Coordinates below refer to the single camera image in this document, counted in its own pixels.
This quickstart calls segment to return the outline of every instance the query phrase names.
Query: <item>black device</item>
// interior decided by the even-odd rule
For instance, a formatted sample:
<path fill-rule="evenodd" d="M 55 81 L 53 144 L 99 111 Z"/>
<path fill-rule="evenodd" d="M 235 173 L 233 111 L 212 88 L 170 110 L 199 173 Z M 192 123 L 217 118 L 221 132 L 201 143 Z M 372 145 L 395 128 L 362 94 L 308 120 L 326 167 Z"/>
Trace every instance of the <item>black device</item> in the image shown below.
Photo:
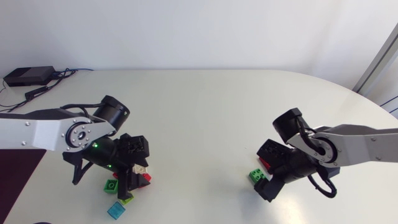
<path fill-rule="evenodd" d="M 300 133 L 303 142 L 312 148 L 314 153 L 325 155 L 325 149 L 314 145 L 308 138 L 306 130 L 316 132 L 311 129 L 299 109 L 294 108 L 279 116 L 273 123 L 275 130 L 287 144 L 289 139 Z M 257 151 L 257 155 L 269 166 L 268 173 L 272 174 L 271 180 L 261 179 L 254 185 L 254 190 L 265 200 L 271 202 L 276 198 L 285 184 L 308 177 L 310 182 L 323 195 L 329 198 L 336 196 L 337 190 L 330 178 L 340 173 L 339 167 L 324 167 L 319 161 L 309 156 L 307 153 L 297 149 L 290 148 L 268 139 Z M 323 190 L 313 179 L 312 174 L 318 172 L 321 179 L 331 189 L 330 192 Z"/>
<path fill-rule="evenodd" d="M 9 86 L 47 85 L 55 72 L 53 66 L 17 68 L 4 77 Z"/>
<path fill-rule="evenodd" d="M 148 141 L 144 136 L 131 137 L 127 133 L 120 136 L 119 139 L 110 139 L 108 136 L 114 135 L 119 130 L 130 115 L 130 111 L 111 96 L 105 96 L 98 106 L 99 108 L 93 116 L 106 120 L 115 128 L 115 132 L 96 139 L 82 151 L 63 152 L 63 160 L 75 166 L 72 181 L 75 185 L 79 183 L 84 173 L 93 164 L 117 173 L 119 177 L 118 198 L 126 200 L 132 197 L 129 191 L 150 184 L 142 174 L 136 174 L 132 171 L 135 164 L 143 167 L 148 166 L 146 161 L 149 156 Z M 74 107 L 78 106 L 66 105 L 61 108 Z M 89 161 L 84 167 L 82 167 L 83 159 Z"/>

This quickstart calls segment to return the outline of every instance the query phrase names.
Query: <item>green lego brick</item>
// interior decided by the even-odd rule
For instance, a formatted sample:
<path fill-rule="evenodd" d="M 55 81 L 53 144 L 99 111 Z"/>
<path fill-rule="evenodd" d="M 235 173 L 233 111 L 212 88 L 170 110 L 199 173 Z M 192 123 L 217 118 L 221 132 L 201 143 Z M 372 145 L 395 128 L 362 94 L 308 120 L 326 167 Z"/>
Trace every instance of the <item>green lego brick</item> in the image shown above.
<path fill-rule="evenodd" d="M 121 202 L 123 205 L 127 205 L 127 204 L 128 204 L 129 202 L 131 202 L 133 199 L 134 199 L 134 196 L 132 196 L 131 198 L 125 199 L 125 200 L 121 200 L 121 199 L 120 199 L 120 202 Z"/>
<path fill-rule="evenodd" d="M 260 169 L 255 169 L 255 170 L 251 171 L 249 176 L 254 184 L 256 184 L 257 181 L 259 181 L 260 179 L 266 178 L 266 176 L 261 172 Z"/>
<path fill-rule="evenodd" d="M 108 194 L 116 194 L 118 192 L 118 180 L 107 180 L 104 191 Z"/>

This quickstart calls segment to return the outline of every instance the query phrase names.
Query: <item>blue lego brick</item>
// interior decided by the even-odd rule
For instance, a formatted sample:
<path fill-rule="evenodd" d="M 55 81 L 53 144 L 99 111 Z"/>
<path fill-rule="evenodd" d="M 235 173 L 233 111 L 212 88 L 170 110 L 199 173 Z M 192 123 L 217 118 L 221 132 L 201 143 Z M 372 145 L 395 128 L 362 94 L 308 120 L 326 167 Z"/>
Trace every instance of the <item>blue lego brick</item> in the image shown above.
<path fill-rule="evenodd" d="M 124 211 L 126 211 L 126 209 L 119 202 L 116 202 L 108 210 L 108 213 L 112 216 L 112 218 L 117 220 L 123 214 Z"/>

